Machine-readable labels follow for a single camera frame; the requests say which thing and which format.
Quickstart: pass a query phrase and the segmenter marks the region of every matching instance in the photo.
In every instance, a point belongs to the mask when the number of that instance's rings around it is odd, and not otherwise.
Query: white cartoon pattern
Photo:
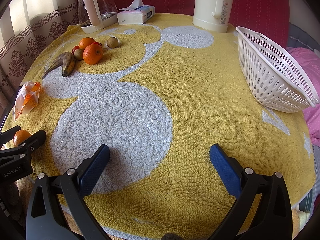
[[[164,30],[153,27],[161,34],[159,41],[144,44],[142,60],[124,70],[105,74],[74,72],[63,78],[58,68],[43,80],[49,96],[77,97],[61,115],[51,136],[52,157],[58,170],[63,173],[77,167],[101,144],[110,147],[110,162],[94,193],[121,189],[148,176],[165,157],[172,141],[171,114],[161,98],[139,84],[118,80],[151,59],[164,41],[191,49],[208,47],[214,41],[209,32],[193,26]],[[108,29],[99,35],[117,37],[116,30]],[[127,29],[121,34],[133,33],[134,29]]]
[[[290,130],[289,128],[283,123],[283,121],[280,119],[279,116],[276,115],[276,113],[270,109],[265,107],[265,109],[272,115],[272,118],[266,111],[262,110],[262,121],[270,123],[277,127],[279,130],[284,132],[286,135],[290,135]],[[303,137],[304,137],[304,145],[303,147],[308,153],[308,157],[310,158],[311,153],[313,153],[312,146],[311,146],[311,140],[309,136],[306,136],[306,134],[303,132]]]

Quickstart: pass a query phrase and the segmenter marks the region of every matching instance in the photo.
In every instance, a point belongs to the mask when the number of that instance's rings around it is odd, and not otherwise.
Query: white thermos
[[[196,0],[192,23],[204,29],[226,33],[233,0]]]

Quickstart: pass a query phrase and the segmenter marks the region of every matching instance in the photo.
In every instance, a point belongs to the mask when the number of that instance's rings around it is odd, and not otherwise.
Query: thermos label
[[[225,24],[228,14],[228,3],[223,3],[222,11],[221,11],[221,18],[220,18],[220,24]]]

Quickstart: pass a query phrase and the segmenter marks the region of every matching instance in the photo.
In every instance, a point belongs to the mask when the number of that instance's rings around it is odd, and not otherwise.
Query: curtain
[[[70,24],[77,0],[12,0],[0,19],[0,115],[36,57]]]

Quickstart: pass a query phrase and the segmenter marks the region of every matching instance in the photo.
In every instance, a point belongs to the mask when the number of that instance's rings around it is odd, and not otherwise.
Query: mandarin orange
[[[83,59],[89,65],[94,65],[102,58],[102,48],[98,44],[91,44],[84,49]]]
[[[85,49],[87,46],[89,46],[90,44],[94,43],[95,40],[93,38],[90,37],[86,37],[81,39],[81,41],[79,42],[79,47],[80,49]]]
[[[13,145],[17,147],[20,143],[27,140],[31,134],[26,130],[19,130],[13,137]]]

